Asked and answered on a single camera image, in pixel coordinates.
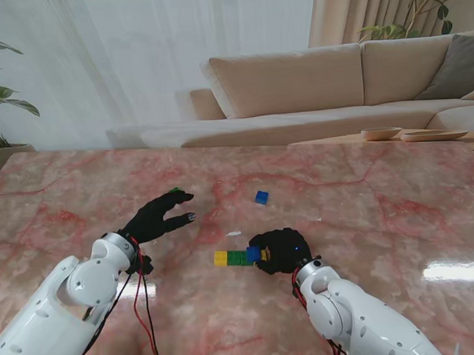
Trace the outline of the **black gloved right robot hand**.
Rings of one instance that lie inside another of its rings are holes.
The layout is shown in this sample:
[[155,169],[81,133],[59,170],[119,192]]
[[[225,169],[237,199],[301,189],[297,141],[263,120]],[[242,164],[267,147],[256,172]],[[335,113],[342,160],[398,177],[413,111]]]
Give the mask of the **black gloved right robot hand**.
[[304,237],[290,228],[258,234],[248,241],[248,245],[268,251],[266,261],[256,263],[256,267],[268,274],[293,273],[302,262],[312,259]]

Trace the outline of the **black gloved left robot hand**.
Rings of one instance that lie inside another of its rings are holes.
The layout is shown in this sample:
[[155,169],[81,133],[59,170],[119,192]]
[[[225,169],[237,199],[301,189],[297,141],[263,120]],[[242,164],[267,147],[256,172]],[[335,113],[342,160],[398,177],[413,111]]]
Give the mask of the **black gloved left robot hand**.
[[134,218],[117,233],[132,244],[139,245],[191,224],[196,218],[194,213],[178,215],[167,220],[164,216],[176,205],[189,202],[193,197],[193,194],[182,190],[165,193],[141,207]]

